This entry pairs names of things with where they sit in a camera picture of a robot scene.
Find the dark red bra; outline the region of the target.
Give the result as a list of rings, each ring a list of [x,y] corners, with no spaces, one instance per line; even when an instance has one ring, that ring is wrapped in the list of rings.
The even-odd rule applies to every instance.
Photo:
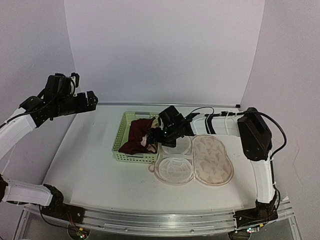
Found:
[[[148,150],[141,145],[142,137],[148,133],[154,119],[154,117],[150,119],[140,118],[132,121],[129,128],[128,141],[125,142],[118,151],[129,155],[155,154],[149,153]]]

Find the floral mesh laundry bag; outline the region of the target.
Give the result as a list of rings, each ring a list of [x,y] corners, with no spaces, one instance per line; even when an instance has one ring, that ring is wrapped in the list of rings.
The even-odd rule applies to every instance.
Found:
[[[207,186],[223,186],[234,176],[225,145],[211,135],[179,138],[175,148],[162,146],[158,159],[148,170],[172,185],[196,180]]]

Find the green plastic basket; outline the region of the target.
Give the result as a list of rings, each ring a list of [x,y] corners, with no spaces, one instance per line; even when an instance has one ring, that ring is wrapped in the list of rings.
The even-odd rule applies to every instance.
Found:
[[[157,160],[160,147],[157,143],[148,143],[147,137],[159,126],[158,117],[153,112],[123,113],[112,147],[118,162],[152,164]]]

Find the beige bra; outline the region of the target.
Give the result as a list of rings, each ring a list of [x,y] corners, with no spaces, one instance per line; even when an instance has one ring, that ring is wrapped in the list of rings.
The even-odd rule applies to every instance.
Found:
[[[157,118],[155,118],[153,121],[152,121],[152,124],[148,130],[148,132],[142,137],[142,140],[140,142],[140,144],[145,147],[148,152],[150,154],[155,154],[158,150],[158,147],[157,147],[157,144],[156,143],[150,143],[150,135],[151,135],[151,132],[153,129],[155,128],[158,128],[160,126],[159,124],[159,121]]]

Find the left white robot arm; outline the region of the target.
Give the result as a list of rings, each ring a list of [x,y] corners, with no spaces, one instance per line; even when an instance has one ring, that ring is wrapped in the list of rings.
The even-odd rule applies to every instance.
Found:
[[[0,201],[15,205],[47,206],[57,219],[67,214],[67,207],[56,197],[61,193],[53,186],[36,183],[35,177],[22,173],[23,168],[35,174],[36,163],[31,150],[39,150],[34,131],[47,121],[95,111],[98,97],[92,90],[79,92],[80,76],[71,73],[50,75],[37,95],[24,100],[13,114],[0,125]]]

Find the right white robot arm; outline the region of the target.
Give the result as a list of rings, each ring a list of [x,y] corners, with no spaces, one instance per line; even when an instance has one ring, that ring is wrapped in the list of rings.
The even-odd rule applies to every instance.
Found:
[[[252,209],[252,218],[262,222],[271,212],[269,205],[279,196],[275,186],[272,161],[288,142],[283,128],[270,116],[249,107],[242,112],[222,111],[200,113],[198,108],[183,116],[171,105],[158,115],[160,126],[151,129],[146,137],[149,144],[160,143],[175,147],[177,139],[200,135],[232,135],[240,138],[245,157],[253,167],[257,197],[260,203]],[[272,132],[265,120],[271,121],[280,131],[283,144],[273,150]]]

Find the aluminium front rail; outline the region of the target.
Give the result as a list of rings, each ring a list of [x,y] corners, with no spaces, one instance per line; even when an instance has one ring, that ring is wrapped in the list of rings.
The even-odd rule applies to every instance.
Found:
[[[89,230],[156,237],[206,236],[240,230],[253,233],[257,228],[275,227],[281,221],[288,222],[293,234],[299,232],[288,198],[281,201],[277,216],[270,220],[236,216],[234,209],[166,213],[84,207],[75,221]]]

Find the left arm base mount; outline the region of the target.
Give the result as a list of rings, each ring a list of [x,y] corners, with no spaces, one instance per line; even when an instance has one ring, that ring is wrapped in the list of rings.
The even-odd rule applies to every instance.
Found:
[[[50,193],[52,199],[48,206],[42,206],[40,212],[55,219],[72,221],[74,224],[81,224],[84,220],[85,209],[76,205],[64,203],[64,196],[56,187],[44,184]]]

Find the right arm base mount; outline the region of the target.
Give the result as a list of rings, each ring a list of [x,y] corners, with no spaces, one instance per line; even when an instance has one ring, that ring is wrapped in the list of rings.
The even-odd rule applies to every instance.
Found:
[[[233,217],[235,218],[236,229],[240,230],[250,226],[266,224],[278,219],[278,207],[274,201],[262,203],[255,201],[254,208],[237,210]]]

